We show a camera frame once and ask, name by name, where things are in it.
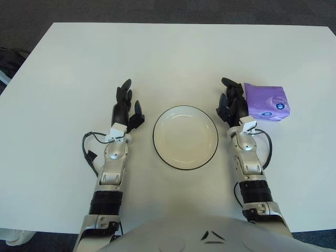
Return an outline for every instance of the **purple tissue pack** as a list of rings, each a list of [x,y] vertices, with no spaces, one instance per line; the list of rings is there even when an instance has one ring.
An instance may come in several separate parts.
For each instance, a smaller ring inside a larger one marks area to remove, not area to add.
[[[290,115],[289,104],[282,87],[261,87],[245,84],[248,113],[255,119],[281,121]]]

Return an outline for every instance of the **white plate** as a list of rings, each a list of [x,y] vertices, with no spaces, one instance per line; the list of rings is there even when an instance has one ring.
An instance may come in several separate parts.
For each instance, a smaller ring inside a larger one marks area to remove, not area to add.
[[[192,170],[213,157],[218,133],[214,122],[202,110],[178,106],[168,109],[158,118],[153,142],[158,155],[168,165]]]

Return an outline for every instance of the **gray carpet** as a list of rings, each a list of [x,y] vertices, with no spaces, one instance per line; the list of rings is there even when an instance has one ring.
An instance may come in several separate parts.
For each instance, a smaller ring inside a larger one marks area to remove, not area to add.
[[[0,0],[0,46],[32,50],[53,22],[273,24],[328,26],[336,34],[335,0]],[[336,249],[336,229],[294,233]],[[76,235],[37,233],[0,251],[72,251]]]

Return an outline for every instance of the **black cable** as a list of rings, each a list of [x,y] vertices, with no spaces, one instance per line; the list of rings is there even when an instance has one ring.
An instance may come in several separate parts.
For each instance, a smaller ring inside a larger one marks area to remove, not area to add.
[[[268,140],[268,145],[269,145],[269,152],[268,152],[268,156],[267,156],[267,159],[266,159],[266,162],[264,163],[264,165],[262,166],[262,168],[265,170],[267,168],[267,166],[269,165],[269,162],[271,161],[271,158],[272,158],[272,152],[273,152],[273,145],[272,145],[272,139],[271,137],[269,136],[269,134],[267,134],[264,130],[261,130],[261,129],[255,129],[257,131],[259,131],[259,133],[249,133],[250,135],[258,135],[258,134],[265,134],[265,136],[267,137],[267,140]],[[237,197],[237,194],[236,194],[236,186],[238,185],[238,182],[235,184],[235,186],[233,187],[233,192],[235,194],[235,197],[236,197],[236,200],[238,202],[238,204],[243,207],[243,205],[240,203],[238,197]]]
[[[124,235],[124,231],[122,230],[121,221],[120,221],[120,230],[121,230],[121,235]]]
[[[103,135],[103,136],[106,136],[106,134],[103,134],[103,133],[100,133],[100,132],[92,132],[92,131],[90,131],[90,132],[86,133],[86,134],[83,136],[83,139],[82,139],[82,150],[83,150],[84,158],[85,158],[85,160],[88,162],[89,166],[91,167],[91,169],[93,170],[93,172],[95,173],[95,175],[98,177],[98,172],[97,172],[96,168],[94,167],[93,162],[90,160],[89,155],[88,155],[88,153],[86,152],[85,147],[84,147],[85,139],[86,139],[87,137],[91,136],[91,135],[93,135],[93,136],[96,138],[96,140],[97,140],[98,142],[103,143],[103,144],[111,143],[111,142],[113,142],[114,140],[112,140],[112,141],[110,141],[110,142],[102,142],[102,141],[100,141],[100,140],[97,138],[96,135]]]
[[[257,123],[256,125],[254,125],[251,129],[249,129],[248,131],[252,130],[252,129],[255,129],[257,127]]]
[[[265,136],[267,137],[267,140],[268,140],[269,152],[268,152],[266,162],[262,166],[262,168],[265,170],[267,168],[267,166],[269,165],[269,162],[271,161],[271,158],[272,158],[272,153],[273,153],[272,139],[269,136],[269,134],[267,134],[264,130],[261,130],[261,129],[255,129],[255,130],[259,131],[259,133],[256,133],[256,134],[253,134],[253,135],[265,134]]]
[[[238,182],[235,184],[235,187],[233,187],[233,193],[235,194],[235,197],[236,197],[236,200],[238,202],[238,204],[243,207],[243,205],[240,203],[238,197],[237,197],[237,194],[236,194],[236,186],[238,185]]]

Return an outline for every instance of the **label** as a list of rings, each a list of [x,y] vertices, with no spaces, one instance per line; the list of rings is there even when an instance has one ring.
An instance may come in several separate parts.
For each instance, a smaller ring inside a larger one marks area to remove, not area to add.
[[[276,104],[277,109],[284,109],[285,105],[283,103]]]
[[[272,115],[272,113],[271,113],[271,112],[265,112],[265,113],[262,113],[262,115],[263,115],[264,117],[269,117],[269,116]]]

